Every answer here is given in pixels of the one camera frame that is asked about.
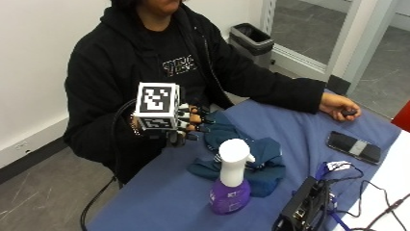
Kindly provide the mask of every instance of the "white spray nozzle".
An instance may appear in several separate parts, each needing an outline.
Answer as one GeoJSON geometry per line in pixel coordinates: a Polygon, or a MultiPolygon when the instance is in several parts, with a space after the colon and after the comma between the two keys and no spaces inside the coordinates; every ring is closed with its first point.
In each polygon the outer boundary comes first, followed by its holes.
{"type": "Polygon", "coordinates": [[[250,148],[240,139],[224,141],[219,146],[222,159],[220,181],[228,187],[236,187],[243,181],[246,161],[254,162],[250,148]]]}

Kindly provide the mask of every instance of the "purple liquid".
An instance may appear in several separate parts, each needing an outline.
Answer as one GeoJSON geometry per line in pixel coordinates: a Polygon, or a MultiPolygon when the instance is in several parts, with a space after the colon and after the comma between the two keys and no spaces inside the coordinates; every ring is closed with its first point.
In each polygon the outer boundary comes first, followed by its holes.
{"type": "Polygon", "coordinates": [[[210,207],[215,214],[227,215],[239,211],[250,200],[251,188],[246,179],[236,187],[226,186],[220,179],[210,189],[210,207]]]}

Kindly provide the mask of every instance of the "person's left hand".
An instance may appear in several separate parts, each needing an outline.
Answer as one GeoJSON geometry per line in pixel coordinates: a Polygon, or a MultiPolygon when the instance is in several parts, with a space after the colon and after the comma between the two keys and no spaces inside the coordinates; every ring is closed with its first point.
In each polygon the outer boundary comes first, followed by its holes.
{"type": "Polygon", "coordinates": [[[331,94],[327,92],[324,92],[322,95],[319,110],[327,113],[332,117],[332,119],[338,121],[352,121],[360,115],[359,105],[355,104],[354,101],[338,94],[331,94]],[[351,110],[356,110],[356,113],[354,115],[347,115],[346,117],[343,117],[340,113],[343,110],[348,112],[351,110]]]}

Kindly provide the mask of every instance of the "white wall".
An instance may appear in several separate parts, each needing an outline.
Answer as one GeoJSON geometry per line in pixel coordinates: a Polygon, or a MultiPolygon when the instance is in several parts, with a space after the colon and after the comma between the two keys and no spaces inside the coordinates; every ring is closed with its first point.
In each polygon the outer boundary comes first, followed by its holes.
{"type": "MultiPolygon", "coordinates": [[[[258,24],[260,1],[189,0],[186,3],[210,18],[227,37],[234,24],[258,24]]],[[[67,117],[62,83],[69,55],[110,3],[109,0],[0,0],[0,3],[2,167],[62,135],[67,117]]]]}
{"type": "Polygon", "coordinates": [[[259,26],[262,0],[187,0],[185,3],[218,26],[224,38],[230,27],[239,23],[259,26]]]}

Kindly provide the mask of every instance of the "blue cloth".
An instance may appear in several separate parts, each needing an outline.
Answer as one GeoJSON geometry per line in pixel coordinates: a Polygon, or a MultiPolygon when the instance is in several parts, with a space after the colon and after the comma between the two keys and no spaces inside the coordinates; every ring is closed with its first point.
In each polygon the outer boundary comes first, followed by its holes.
{"type": "MultiPolygon", "coordinates": [[[[244,169],[244,178],[251,187],[251,196],[266,197],[284,177],[284,166],[282,165],[280,145],[270,138],[252,140],[230,123],[222,112],[215,111],[210,115],[215,124],[207,125],[210,133],[204,134],[204,143],[207,148],[216,154],[220,144],[230,139],[240,139],[250,147],[255,161],[247,163],[244,169]]],[[[208,180],[216,180],[219,177],[222,164],[215,161],[203,161],[195,159],[187,166],[187,171],[208,180]]]]}
{"type": "MultiPolygon", "coordinates": [[[[264,198],[252,197],[246,207],[228,216],[212,213],[208,207],[212,182],[186,171],[195,158],[212,159],[203,144],[203,135],[194,133],[198,141],[186,141],[185,146],[178,148],[163,148],[161,155],[141,169],[93,217],[87,230],[271,230],[272,222],[290,201],[291,191],[298,189],[308,175],[315,174],[322,162],[352,163],[363,171],[362,179],[366,180],[379,168],[326,147],[330,131],[376,144],[382,148],[382,160],[399,134],[399,129],[367,110],[362,110],[362,116],[355,121],[338,122],[320,112],[303,114],[246,100],[222,113],[250,137],[258,140],[268,137],[280,144],[286,178],[272,193],[264,198]]],[[[343,170],[331,172],[328,177],[352,174],[352,171],[343,170]]],[[[339,210],[348,210],[356,202],[359,183],[360,179],[356,179],[332,185],[339,210]]],[[[323,230],[332,230],[335,224],[334,219],[327,218],[323,230]]]]}

